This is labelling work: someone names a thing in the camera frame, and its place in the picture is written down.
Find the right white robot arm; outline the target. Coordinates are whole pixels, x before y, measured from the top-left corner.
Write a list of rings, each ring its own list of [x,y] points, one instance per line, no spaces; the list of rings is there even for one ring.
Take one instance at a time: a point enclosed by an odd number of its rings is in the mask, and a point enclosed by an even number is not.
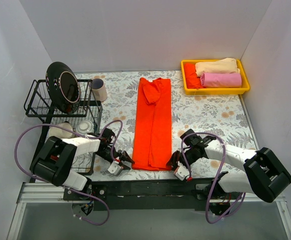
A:
[[[175,151],[168,165],[181,181],[192,177],[191,165],[199,159],[217,160],[239,169],[238,174],[218,170],[215,179],[198,192],[208,198],[223,199],[231,193],[255,194],[266,203],[272,203],[291,184],[291,174],[274,152],[263,147],[260,150],[239,148],[225,144],[212,133],[194,132],[181,136],[181,150]]]

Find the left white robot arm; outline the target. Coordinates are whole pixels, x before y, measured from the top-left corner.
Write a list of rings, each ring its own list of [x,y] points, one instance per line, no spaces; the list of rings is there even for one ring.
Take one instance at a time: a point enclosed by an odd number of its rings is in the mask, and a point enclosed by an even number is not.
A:
[[[73,161],[78,156],[95,153],[110,163],[110,174],[119,175],[123,170],[130,170],[124,163],[133,164],[134,160],[126,151],[115,149],[115,139],[115,133],[109,128],[104,128],[99,136],[94,133],[75,138],[51,136],[31,163],[30,171],[57,187],[74,189],[79,199],[87,200],[92,194],[90,181],[72,170]]]

